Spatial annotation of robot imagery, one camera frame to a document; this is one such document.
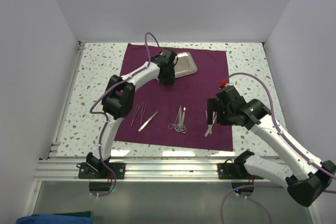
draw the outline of purple cloth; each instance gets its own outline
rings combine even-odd
[[[212,134],[205,137],[207,123],[205,111],[207,99],[215,98],[222,79],[228,76],[226,53],[224,51],[171,48],[173,51],[191,53],[198,71],[195,74],[177,78],[172,85],[159,84],[152,80],[135,93],[133,109],[123,120],[115,139],[117,141],[156,144],[176,147],[199,148],[206,150],[232,151],[232,127],[214,125]],[[151,56],[159,53],[158,48],[150,47]],[[137,69],[147,60],[145,46],[128,44],[121,74]],[[158,111],[153,120],[141,131],[141,108],[134,120],[135,105],[147,103],[143,123]],[[180,105],[186,107],[185,134],[169,130],[174,123]]]

